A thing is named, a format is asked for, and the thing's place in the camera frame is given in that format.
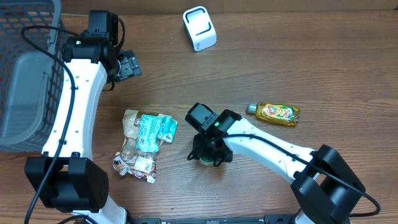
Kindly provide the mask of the teal tissue pack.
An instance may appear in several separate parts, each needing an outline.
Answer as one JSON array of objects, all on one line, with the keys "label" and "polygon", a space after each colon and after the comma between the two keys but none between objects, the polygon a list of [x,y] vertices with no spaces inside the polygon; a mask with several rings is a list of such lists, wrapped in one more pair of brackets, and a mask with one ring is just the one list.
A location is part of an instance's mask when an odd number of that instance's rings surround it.
[{"label": "teal tissue pack", "polygon": [[167,143],[173,143],[177,127],[177,120],[172,119],[170,116],[164,116],[160,124],[157,138]]}]

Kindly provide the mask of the green lidded cup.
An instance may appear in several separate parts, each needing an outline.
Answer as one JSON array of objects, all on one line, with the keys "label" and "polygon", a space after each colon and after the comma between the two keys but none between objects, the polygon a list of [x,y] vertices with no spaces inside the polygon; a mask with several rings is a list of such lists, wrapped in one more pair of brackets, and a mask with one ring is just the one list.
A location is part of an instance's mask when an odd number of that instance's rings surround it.
[{"label": "green lidded cup", "polygon": [[202,164],[204,166],[214,166],[213,159],[209,159],[207,157],[200,157],[199,162],[200,162],[200,164]]}]

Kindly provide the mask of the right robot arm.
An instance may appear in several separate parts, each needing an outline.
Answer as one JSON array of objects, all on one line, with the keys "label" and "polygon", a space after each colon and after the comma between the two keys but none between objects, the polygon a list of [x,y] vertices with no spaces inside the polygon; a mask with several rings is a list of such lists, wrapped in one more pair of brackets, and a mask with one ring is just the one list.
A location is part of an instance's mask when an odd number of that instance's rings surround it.
[{"label": "right robot arm", "polygon": [[296,146],[234,111],[217,114],[201,103],[185,120],[198,132],[188,160],[218,167],[230,163],[235,154],[250,157],[290,184],[301,208],[295,223],[349,223],[365,188],[337,150],[327,145],[318,150]]}]

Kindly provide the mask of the teal wet wipes pack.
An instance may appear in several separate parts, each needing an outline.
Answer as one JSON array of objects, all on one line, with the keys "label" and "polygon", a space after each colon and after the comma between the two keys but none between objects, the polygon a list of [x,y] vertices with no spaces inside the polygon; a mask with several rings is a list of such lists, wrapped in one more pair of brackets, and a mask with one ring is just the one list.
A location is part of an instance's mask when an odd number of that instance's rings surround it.
[{"label": "teal wet wipes pack", "polygon": [[137,137],[136,147],[142,152],[158,152],[158,132],[162,118],[143,114],[139,125],[139,135]]}]

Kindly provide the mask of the yellow drink bottle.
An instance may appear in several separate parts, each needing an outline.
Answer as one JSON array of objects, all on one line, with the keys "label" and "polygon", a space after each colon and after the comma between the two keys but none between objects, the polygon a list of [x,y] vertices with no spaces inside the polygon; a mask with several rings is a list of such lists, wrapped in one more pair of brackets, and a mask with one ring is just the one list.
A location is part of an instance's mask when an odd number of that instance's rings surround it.
[{"label": "yellow drink bottle", "polygon": [[284,126],[296,126],[300,114],[299,109],[294,106],[278,105],[266,101],[248,104],[246,112],[254,114],[264,121]]}]

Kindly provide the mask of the beige brown snack bag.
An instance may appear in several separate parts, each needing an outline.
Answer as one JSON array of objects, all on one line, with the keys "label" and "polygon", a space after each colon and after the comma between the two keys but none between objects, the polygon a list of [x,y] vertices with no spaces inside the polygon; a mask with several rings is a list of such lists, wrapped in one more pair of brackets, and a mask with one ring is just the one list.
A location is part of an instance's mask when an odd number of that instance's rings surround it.
[{"label": "beige brown snack bag", "polygon": [[[153,184],[156,179],[156,159],[158,152],[142,152],[137,145],[141,116],[138,110],[126,110],[123,116],[124,142],[121,150],[115,154],[113,168],[121,176],[132,175]],[[163,118],[163,114],[149,114]],[[163,140],[158,139],[159,149]]]}]

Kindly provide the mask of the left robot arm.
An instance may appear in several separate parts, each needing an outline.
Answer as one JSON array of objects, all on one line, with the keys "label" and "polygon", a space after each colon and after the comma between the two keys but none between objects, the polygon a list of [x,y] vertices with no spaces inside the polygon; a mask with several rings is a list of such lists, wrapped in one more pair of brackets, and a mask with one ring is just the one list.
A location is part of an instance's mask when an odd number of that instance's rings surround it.
[{"label": "left robot arm", "polygon": [[134,52],[123,50],[123,20],[107,10],[92,10],[87,30],[71,32],[60,55],[63,88],[51,133],[41,155],[29,157],[25,174],[34,201],[68,213],[83,223],[132,223],[129,211],[109,196],[107,173],[93,162],[92,135],[105,85],[136,77]]}]

